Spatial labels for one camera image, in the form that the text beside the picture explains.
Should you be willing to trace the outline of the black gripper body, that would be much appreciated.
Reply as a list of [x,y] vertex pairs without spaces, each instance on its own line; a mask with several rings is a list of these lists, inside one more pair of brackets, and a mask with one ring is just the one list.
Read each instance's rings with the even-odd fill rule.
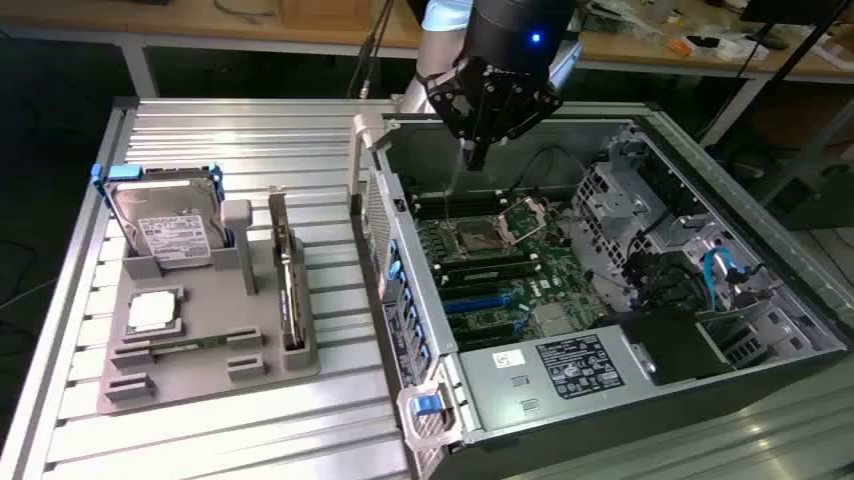
[[488,84],[507,80],[543,83],[572,18],[574,1],[476,1],[458,64],[474,70],[480,97]]

